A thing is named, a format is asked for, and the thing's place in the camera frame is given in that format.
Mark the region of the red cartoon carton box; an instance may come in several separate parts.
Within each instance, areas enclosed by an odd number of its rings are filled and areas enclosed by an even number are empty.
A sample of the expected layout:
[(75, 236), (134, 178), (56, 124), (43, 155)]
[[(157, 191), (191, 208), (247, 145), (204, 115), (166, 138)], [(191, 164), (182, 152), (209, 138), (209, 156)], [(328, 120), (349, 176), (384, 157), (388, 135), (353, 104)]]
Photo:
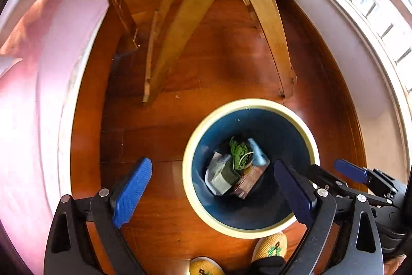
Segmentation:
[(263, 176), (267, 166), (256, 167), (250, 165), (234, 186), (233, 195), (245, 199), (259, 179)]

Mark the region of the light blue face mask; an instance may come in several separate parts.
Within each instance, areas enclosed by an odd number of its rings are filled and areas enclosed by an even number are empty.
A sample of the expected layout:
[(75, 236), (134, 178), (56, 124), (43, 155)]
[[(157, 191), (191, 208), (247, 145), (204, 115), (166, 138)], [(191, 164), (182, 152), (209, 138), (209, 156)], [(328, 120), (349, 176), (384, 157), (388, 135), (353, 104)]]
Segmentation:
[(258, 146), (256, 141), (253, 138), (249, 138), (248, 146), (252, 151), (252, 165), (256, 167), (264, 167), (270, 164), (270, 160), (268, 157), (263, 153), (262, 149)]

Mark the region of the green paper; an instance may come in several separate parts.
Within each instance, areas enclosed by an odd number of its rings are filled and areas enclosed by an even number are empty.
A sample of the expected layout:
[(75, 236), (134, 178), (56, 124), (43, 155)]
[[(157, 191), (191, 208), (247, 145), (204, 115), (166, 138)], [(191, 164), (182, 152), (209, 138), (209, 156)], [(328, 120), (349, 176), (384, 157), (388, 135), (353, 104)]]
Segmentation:
[(253, 160), (253, 151), (249, 149), (248, 144), (232, 137), (229, 146), (233, 158), (233, 168), (237, 171), (246, 169)]

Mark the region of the green carton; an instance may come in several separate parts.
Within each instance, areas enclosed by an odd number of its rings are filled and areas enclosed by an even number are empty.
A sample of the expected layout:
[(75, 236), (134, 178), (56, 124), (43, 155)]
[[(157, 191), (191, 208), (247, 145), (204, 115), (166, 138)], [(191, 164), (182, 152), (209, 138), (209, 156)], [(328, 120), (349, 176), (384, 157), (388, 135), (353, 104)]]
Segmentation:
[(240, 179), (233, 167), (233, 157), (215, 152), (205, 173), (205, 183), (215, 196), (224, 195)]

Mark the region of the right yellow knitted slipper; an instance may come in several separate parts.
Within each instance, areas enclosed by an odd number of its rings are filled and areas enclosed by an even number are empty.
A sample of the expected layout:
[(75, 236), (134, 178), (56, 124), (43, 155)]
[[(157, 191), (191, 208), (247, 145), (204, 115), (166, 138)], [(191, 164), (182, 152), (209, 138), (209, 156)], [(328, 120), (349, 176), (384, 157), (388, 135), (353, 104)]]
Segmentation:
[(287, 252), (288, 242), (284, 233), (278, 232), (274, 235), (258, 240), (251, 261), (260, 260), (267, 257), (284, 258)]

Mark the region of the yellow knitted slipper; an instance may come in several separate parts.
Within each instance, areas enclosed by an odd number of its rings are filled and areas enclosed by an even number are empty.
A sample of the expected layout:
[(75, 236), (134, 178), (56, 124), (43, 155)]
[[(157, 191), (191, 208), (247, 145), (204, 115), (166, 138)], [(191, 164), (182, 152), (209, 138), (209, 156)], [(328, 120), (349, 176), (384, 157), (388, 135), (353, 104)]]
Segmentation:
[(267, 257), (284, 258), (287, 252), (288, 242), (284, 233), (278, 232), (274, 235), (258, 240), (251, 261), (260, 260)]
[(208, 257), (196, 257), (189, 263), (189, 275), (224, 275), (223, 269)]

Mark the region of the blue bin with cream rim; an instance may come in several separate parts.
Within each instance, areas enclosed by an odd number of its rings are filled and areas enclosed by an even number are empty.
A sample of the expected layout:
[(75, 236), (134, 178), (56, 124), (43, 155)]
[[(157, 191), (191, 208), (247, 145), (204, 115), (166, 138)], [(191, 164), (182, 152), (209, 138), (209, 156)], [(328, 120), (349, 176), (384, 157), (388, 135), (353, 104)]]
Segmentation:
[(281, 188), (297, 188), (278, 163), (299, 174), (319, 165), (308, 126), (279, 103), (233, 101), (209, 114), (189, 138), (184, 191), (194, 212), (215, 231), (239, 239), (267, 237), (296, 221)]

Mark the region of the left yellow knitted slipper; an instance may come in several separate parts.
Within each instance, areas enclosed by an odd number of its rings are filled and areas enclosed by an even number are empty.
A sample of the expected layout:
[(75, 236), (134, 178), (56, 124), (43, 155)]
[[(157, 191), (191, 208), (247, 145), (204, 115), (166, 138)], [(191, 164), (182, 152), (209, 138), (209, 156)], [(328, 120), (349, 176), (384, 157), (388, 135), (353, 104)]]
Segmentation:
[(189, 263), (189, 275), (224, 275), (223, 269), (208, 257), (196, 257)]

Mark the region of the pink bed cover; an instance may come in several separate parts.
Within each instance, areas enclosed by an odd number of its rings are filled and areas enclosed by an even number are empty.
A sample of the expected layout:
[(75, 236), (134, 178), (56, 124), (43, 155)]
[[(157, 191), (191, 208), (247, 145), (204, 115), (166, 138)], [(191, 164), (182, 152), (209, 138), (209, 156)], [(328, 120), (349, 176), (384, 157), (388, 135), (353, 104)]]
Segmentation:
[(108, 0), (36, 0), (1, 47), (1, 224), (18, 271), (42, 274), (54, 208), (44, 168), (56, 163), (71, 75)]

